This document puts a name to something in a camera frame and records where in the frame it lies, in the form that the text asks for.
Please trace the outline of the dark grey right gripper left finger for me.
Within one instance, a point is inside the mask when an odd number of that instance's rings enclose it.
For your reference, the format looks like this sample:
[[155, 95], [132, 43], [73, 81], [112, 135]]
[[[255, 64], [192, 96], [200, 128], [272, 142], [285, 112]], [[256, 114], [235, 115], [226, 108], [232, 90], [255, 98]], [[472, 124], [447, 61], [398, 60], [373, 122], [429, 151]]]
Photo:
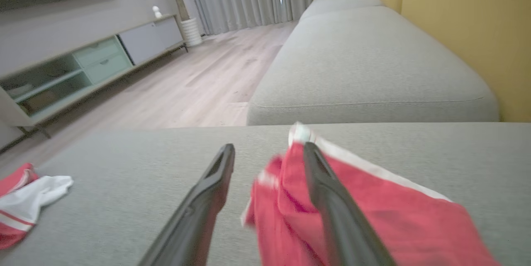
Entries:
[[216, 218], [227, 200], [235, 153], [233, 144], [221, 147], [139, 266], [206, 266]]

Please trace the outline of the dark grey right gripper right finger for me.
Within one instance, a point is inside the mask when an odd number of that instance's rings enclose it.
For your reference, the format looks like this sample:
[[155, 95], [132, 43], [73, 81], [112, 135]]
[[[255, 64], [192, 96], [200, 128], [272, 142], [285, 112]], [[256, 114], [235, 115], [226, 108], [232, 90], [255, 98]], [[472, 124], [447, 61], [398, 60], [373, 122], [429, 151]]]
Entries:
[[303, 157], [309, 197], [322, 219], [330, 266], [397, 266], [315, 143], [304, 144]]

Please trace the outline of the red shorts with white trim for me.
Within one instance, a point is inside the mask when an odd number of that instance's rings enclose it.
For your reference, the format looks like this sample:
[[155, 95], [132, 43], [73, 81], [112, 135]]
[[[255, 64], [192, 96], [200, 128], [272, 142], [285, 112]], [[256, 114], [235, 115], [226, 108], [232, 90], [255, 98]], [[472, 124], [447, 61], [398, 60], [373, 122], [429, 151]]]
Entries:
[[501, 266], [466, 209], [360, 158], [299, 122], [288, 149], [258, 174], [241, 224], [255, 230], [263, 266], [331, 266], [324, 225], [309, 196], [303, 146], [313, 142], [398, 266]]

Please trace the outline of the large grey sofa seat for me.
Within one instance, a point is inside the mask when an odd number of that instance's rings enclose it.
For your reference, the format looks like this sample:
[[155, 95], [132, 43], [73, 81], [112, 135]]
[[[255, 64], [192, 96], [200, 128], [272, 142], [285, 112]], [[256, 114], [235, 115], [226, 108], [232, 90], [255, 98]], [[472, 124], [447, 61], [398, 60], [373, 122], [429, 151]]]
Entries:
[[[317, 124], [317, 135], [444, 194], [470, 213], [504, 266], [531, 266], [531, 124]], [[254, 177], [286, 152], [290, 126], [198, 127], [87, 136], [37, 167], [74, 179], [0, 266], [138, 266], [222, 145], [236, 148], [208, 266], [261, 266], [241, 226]]]

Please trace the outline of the red and white garment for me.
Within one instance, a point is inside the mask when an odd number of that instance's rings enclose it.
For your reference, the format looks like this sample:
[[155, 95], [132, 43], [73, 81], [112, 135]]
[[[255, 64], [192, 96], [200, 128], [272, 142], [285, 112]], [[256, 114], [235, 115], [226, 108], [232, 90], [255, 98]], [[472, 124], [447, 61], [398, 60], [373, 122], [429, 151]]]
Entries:
[[40, 176], [31, 163], [0, 180], [0, 250], [19, 243], [36, 225], [41, 209], [68, 194], [71, 176]]

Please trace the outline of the grey and green TV cabinet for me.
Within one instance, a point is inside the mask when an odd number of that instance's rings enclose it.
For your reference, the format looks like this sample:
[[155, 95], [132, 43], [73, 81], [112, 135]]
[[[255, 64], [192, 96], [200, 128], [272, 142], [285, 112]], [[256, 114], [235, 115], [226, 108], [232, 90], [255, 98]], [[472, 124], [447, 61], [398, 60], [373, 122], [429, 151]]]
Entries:
[[44, 124], [140, 67], [188, 45], [175, 15], [163, 15], [120, 33], [0, 76], [0, 121], [28, 135], [48, 135]]

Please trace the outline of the white ribbed plant pot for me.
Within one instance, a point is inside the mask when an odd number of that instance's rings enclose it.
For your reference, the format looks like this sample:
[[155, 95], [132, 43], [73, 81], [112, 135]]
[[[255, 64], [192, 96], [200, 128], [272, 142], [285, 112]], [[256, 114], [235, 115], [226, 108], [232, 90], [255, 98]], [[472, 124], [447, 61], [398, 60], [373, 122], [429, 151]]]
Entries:
[[203, 43], [196, 18], [183, 20], [180, 24], [187, 47], [199, 46]]

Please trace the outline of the small grey sofa seat cushion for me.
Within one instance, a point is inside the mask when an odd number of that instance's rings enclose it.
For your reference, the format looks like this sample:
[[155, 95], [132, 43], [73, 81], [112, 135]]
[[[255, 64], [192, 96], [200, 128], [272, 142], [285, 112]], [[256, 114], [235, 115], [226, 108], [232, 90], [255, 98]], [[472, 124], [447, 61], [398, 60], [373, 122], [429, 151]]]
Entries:
[[300, 16], [300, 20], [324, 13], [374, 6], [383, 6], [383, 2], [381, 0], [313, 0]]

